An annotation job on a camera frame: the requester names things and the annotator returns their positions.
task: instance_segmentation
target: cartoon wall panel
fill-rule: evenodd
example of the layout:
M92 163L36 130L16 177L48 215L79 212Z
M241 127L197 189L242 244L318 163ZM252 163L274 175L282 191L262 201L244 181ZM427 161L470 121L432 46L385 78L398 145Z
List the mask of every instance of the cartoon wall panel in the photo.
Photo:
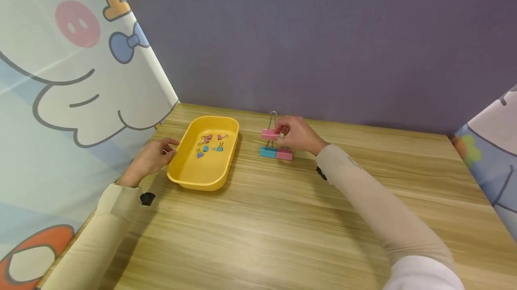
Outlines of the cartoon wall panel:
M0 289L33 289L177 102L125 0L0 0Z
M517 85L457 131L453 143L517 241Z

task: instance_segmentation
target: sleeve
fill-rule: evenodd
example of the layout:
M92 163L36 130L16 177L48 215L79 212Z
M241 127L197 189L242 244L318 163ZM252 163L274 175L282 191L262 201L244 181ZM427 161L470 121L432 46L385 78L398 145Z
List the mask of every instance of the sleeve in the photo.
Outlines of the sleeve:
M404 256L392 267L384 290L465 290L459 277L442 263L425 256Z
M392 266L402 257L419 255L454 270L452 254L438 235L345 151L328 145L316 161L380 239Z
M99 200L95 215L41 290L98 289L139 212L141 194L141 188L109 185Z

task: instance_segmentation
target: wooden table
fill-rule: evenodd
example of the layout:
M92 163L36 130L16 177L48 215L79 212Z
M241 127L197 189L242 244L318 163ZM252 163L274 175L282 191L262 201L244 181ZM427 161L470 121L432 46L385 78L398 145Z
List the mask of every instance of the wooden table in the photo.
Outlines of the wooden table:
M113 260L102 289L381 289L379 242L311 154L259 157L268 114L178 104L153 138L178 140L198 116L241 125L225 187L181 188L164 170L156 194ZM517 246L446 136L309 120L329 143L416 212L451 249L466 289L515 289Z

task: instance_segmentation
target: blue bow tie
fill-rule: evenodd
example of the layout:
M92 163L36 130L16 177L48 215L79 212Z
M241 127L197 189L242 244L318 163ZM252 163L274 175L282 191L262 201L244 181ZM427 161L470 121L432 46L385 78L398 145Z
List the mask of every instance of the blue bow tie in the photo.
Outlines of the blue bow tie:
M135 47L142 46L143 48L149 48L149 41L144 35L142 28L135 22L133 26L133 34L130 36L125 35L122 32L114 32L110 36L110 50L116 61L126 64L131 61L133 54L135 54Z

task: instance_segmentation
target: yellow tray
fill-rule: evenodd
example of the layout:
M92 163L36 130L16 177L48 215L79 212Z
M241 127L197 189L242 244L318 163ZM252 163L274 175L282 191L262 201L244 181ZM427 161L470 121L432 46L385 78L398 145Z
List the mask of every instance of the yellow tray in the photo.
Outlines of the yellow tray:
M208 144L198 146L203 138L212 134ZM217 140L217 135L228 137ZM167 177L181 187L196 190L215 191L228 178L229 167L237 145L239 123L231 117L201 116L193 120L181 139L176 156L167 167ZM203 152L205 145L216 148L223 142L223 150ZM204 154L197 157L196 149Z

